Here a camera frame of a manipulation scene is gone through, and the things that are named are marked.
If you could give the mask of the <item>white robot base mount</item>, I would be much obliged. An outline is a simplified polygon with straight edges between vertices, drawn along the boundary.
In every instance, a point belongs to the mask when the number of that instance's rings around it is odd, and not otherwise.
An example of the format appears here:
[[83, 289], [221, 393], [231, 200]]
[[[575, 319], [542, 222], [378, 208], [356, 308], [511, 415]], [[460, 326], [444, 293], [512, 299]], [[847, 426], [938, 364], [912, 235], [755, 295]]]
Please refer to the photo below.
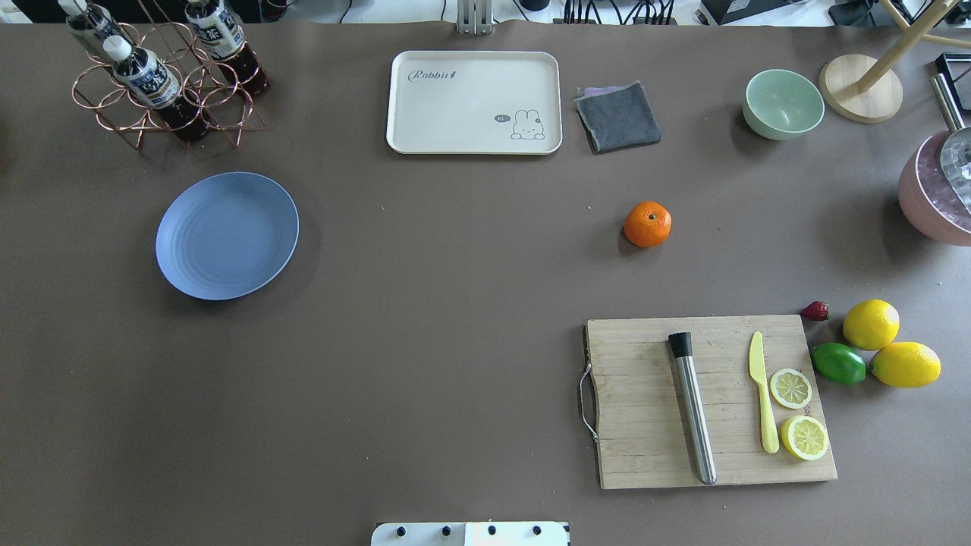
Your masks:
[[371, 545], [570, 545], [568, 522], [386, 522]]

